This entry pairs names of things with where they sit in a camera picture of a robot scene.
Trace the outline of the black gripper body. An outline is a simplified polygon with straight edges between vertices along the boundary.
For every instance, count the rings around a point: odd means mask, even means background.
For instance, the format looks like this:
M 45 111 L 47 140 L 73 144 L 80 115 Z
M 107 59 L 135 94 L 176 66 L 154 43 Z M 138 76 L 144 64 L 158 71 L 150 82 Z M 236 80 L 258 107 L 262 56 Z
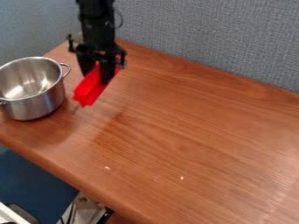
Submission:
M 125 49 L 115 42 L 115 27 L 108 21 L 81 21 L 81 32 L 67 36 L 68 50 L 91 57 L 95 62 L 111 61 L 117 67 L 127 65 Z

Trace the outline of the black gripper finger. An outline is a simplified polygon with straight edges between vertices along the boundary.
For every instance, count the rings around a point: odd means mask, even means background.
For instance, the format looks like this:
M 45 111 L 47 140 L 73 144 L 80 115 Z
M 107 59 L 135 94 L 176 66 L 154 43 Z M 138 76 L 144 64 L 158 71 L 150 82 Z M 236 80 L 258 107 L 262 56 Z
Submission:
M 100 84 L 107 85 L 115 76 L 116 65 L 111 61 L 100 62 Z
M 96 62 L 91 57 L 85 55 L 77 55 L 77 62 L 81 74 L 87 76 L 88 73 L 92 71 Z

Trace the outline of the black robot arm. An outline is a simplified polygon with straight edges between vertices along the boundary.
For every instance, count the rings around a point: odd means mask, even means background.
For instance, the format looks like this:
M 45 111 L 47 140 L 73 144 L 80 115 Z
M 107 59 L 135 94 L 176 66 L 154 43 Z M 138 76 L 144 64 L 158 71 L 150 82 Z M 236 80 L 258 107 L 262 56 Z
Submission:
M 99 83 L 107 85 L 116 75 L 116 67 L 125 66 L 125 49 L 116 43 L 115 0 L 76 0 L 81 40 L 68 35 L 68 50 L 76 54 L 84 76 L 99 64 Z

